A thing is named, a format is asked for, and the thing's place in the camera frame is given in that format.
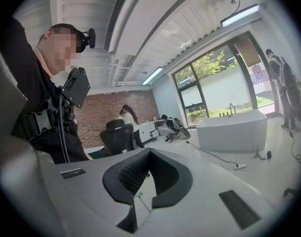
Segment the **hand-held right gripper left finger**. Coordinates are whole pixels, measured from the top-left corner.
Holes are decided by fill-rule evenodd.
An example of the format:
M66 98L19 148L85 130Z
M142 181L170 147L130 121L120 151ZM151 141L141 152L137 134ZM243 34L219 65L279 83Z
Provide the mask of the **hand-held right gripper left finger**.
M151 237L137 224L134 197L151 170L151 149L57 164L65 183L89 209L137 237Z

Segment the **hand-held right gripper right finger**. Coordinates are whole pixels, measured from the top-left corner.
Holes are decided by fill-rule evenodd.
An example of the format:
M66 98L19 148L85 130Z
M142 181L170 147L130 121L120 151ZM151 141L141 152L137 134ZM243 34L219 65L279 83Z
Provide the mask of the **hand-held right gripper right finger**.
M204 159L160 153L190 170L192 187L176 205L153 209L138 228L138 237L257 237L267 229L273 206L257 189ZM219 196L229 191L234 191L259 217L244 230Z

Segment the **white round table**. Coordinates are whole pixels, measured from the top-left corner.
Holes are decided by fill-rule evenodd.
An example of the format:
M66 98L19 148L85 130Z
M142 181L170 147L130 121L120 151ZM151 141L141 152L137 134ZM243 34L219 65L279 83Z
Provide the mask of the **white round table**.
M93 159L105 158L106 152L104 146L98 146L94 148L86 149L87 154L91 156Z

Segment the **white bathtub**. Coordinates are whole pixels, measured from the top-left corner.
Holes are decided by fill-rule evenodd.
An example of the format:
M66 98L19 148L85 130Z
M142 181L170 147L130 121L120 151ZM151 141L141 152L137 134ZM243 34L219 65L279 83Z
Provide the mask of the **white bathtub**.
M199 148L212 152L254 153L263 151L267 117L259 110L231 116L206 118L196 126Z

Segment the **white drawer cabinet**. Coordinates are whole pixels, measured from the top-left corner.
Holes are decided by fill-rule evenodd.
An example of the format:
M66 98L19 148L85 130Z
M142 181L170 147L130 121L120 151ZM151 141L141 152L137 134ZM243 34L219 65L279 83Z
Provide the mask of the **white drawer cabinet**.
M142 143L159 136L158 127L164 124L164 120L147 121L139 124L139 132Z

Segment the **black chest harness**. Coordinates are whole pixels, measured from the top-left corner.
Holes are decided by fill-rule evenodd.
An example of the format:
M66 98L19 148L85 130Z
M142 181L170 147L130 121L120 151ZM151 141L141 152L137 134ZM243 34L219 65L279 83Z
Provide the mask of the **black chest harness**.
M28 141L56 128L63 128L66 132L70 132L70 126L75 120L75 105L68 101L64 95L61 98L62 102L57 107L49 99L47 109L20 117L16 122L14 131L18 132L18 136Z

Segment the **black-framed window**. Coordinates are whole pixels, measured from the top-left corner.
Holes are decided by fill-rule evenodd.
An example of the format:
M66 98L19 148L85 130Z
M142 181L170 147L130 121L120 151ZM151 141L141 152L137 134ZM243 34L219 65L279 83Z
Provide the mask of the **black-framed window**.
M262 70L269 80L259 84L251 81L252 69L247 67L235 43L249 38L256 48ZM277 91L268 71L268 62L250 32L242 33L204 53L172 74L182 107L190 127L219 113L230 114L258 109L267 117L279 113Z

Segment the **person's black shirt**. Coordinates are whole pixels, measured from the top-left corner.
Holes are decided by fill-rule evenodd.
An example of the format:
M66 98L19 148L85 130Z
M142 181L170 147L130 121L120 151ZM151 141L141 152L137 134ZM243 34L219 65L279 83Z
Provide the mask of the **person's black shirt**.
M49 99L55 107L59 105L59 89L41 67L34 48L27 41L24 27L13 17L8 20L0 38L0 51L17 81L18 89L28 100L19 118L47 109ZM29 141L35 150L50 154L55 164L65 162L59 132L60 129L56 128Z

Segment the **ceiling strip light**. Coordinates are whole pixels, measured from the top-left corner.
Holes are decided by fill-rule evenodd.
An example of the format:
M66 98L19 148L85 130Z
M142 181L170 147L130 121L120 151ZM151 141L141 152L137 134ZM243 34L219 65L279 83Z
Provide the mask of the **ceiling strip light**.
M259 11L260 5L254 4L249 7L246 7L243 10L233 13L232 15L228 16L227 18L220 21L221 27L225 28L249 15L252 15Z
M149 84L161 71L163 70L162 67L158 67L143 83L142 85Z

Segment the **pink paper notes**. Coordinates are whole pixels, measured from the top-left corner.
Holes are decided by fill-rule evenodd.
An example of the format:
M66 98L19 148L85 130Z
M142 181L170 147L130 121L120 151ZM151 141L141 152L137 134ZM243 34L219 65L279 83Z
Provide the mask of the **pink paper notes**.
M259 64L252 66L251 69L252 69L251 81L253 84L259 84L269 80L267 71L262 70Z

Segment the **brown board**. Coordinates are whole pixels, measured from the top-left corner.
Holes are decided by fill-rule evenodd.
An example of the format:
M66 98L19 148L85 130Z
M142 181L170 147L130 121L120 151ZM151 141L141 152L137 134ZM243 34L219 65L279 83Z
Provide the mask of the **brown board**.
M261 62L259 54L249 38L241 39L234 45L242 56L247 67L257 65Z

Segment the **ceiling air vent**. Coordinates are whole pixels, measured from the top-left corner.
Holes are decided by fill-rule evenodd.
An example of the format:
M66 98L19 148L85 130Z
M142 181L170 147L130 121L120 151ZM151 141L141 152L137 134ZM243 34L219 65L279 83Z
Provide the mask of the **ceiling air vent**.
M109 18L108 26L106 29L106 36L105 36L105 44L104 44L104 50L110 51L110 45L112 40L112 35L115 29L115 25L117 23L117 20L119 18L119 14L121 12L121 9L123 8L126 0L116 0L113 6L113 10L111 13L111 16Z

